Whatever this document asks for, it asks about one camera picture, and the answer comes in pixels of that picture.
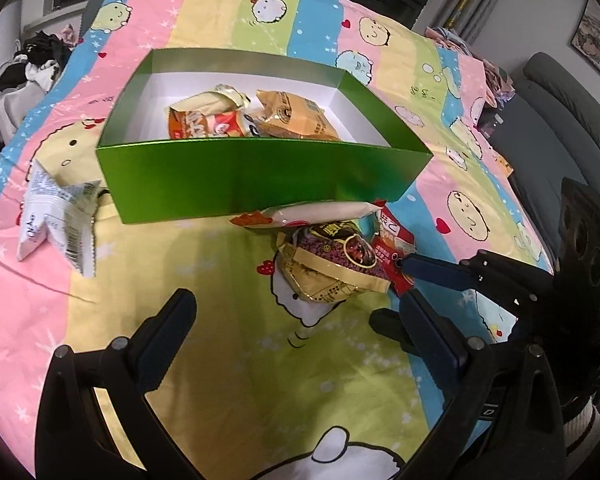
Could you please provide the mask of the red orange snack packet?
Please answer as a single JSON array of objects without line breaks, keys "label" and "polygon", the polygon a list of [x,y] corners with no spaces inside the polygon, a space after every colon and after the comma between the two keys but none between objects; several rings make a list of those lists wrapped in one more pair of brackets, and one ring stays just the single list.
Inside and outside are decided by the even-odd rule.
[{"label": "red orange snack packet", "polygon": [[404,259],[416,252],[415,237],[402,226],[387,206],[383,206],[375,214],[372,247],[396,296],[401,297],[411,290],[415,282],[404,273],[402,266]]}]

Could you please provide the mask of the brown gold round-label snack bag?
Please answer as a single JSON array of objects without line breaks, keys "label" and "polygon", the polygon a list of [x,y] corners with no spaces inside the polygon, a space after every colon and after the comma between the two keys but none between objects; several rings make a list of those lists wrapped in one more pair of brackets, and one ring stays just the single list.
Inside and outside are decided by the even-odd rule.
[{"label": "brown gold round-label snack bag", "polygon": [[388,292],[390,281],[374,248],[354,221],[300,226],[280,232],[279,265],[304,300],[336,304],[360,292]]}]

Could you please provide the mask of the white blue snack bag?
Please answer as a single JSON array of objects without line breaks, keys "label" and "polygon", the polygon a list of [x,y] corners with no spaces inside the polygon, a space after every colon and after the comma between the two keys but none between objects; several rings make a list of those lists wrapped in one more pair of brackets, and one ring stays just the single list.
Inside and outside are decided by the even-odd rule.
[{"label": "white blue snack bag", "polygon": [[84,278],[96,273],[94,220],[100,181],[60,185],[37,161],[23,196],[16,258],[52,244]]}]

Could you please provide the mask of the yellow cracker pack with label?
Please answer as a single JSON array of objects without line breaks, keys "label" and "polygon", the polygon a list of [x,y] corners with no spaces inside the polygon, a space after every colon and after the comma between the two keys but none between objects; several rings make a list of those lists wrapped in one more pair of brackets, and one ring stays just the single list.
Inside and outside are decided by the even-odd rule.
[{"label": "yellow cracker pack with label", "polygon": [[276,138],[340,140],[315,102],[285,91],[258,90],[256,96],[262,110],[253,119],[260,133]]}]

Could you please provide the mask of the brown panda snack bag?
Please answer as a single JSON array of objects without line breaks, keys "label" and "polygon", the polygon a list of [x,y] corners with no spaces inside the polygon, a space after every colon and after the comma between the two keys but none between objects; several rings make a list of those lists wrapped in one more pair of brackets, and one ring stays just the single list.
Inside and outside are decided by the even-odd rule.
[{"label": "brown panda snack bag", "polygon": [[248,138],[258,130],[239,110],[213,115],[170,110],[168,130],[171,139]]}]

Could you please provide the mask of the green white snack bag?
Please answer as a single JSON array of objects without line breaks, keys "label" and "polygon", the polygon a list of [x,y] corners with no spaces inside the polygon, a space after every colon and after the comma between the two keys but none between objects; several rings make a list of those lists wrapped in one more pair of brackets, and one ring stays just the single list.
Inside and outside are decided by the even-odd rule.
[{"label": "green white snack bag", "polygon": [[207,90],[181,99],[166,107],[167,110],[178,112],[201,112],[203,115],[214,115],[232,110],[240,110],[251,104],[249,96],[228,84],[217,84]]}]

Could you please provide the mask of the colourful cartoon striped bedsheet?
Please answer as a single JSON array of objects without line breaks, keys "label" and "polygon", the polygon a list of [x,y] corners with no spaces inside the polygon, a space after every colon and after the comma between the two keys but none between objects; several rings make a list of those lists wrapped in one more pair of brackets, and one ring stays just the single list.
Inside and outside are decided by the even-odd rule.
[{"label": "colourful cartoon striped bedsheet", "polygon": [[225,218],[125,224],[109,196],[95,216],[92,278],[50,244],[17,256],[31,162],[95,179],[96,141],[143,58],[201,47],[343,68],[390,106],[432,153],[389,206],[421,254],[458,261],[487,249],[552,268],[476,129],[486,75],[474,58],[350,0],[104,0],[57,86],[0,154],[0,436],[32,471],[54,350],[102,348],[187,288],[197,321],[148,400],[201,472],[247,479],[340,437],[327,477],[374,478],[412,456],[442,408],[422,362],[368,326],[395,296],[366,292],[304,322],[274,269],[273,231]]}]

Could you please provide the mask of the green cardboard box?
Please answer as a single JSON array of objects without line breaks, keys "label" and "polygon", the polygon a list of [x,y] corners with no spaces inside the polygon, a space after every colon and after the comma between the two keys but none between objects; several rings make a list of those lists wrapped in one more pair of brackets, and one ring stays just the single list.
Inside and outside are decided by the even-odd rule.
[{"label": "green cardboard box", "polygon": [[[247,96],[304,96],[324,110],[337,139],[171,139],[166,108],[217,84]],[[126,224],[326,200],[394,202],[431,159],[406,122],[345,70],[210,48],[149,52],[102,127],[96,155]]]}]

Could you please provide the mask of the grey sofa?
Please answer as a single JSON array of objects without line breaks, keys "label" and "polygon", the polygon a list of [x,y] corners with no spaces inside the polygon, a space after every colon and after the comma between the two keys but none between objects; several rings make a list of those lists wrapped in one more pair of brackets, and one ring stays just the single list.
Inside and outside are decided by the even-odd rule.
[{"label": "grey sofa", "polygon": [[507,103],[482,114],[480,129],[513,167],[509,184],[554,260],[562,180],[600,193],[600,103],[544,52],[522,66],[514,88]]}]

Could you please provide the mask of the black white clothes pile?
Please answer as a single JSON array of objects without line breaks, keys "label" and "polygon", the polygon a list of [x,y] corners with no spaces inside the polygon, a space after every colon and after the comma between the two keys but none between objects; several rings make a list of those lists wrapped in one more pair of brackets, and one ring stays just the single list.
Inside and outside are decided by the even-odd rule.
[{"label": "black white clothes pile", "polygon": [[55,34],[40,30],[27,39],[0,73],[0,92],[36,84],[47,93],[64,71],[72,49]]}]

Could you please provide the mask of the framed wall picture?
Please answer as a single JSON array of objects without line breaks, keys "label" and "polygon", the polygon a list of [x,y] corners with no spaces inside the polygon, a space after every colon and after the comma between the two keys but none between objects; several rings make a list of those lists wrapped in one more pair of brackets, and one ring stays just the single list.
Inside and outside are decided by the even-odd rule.
[{"label": "framed wall picture", "polygon": [[586,2],[571,45],[600,72],[600,5],[596,0]]}]

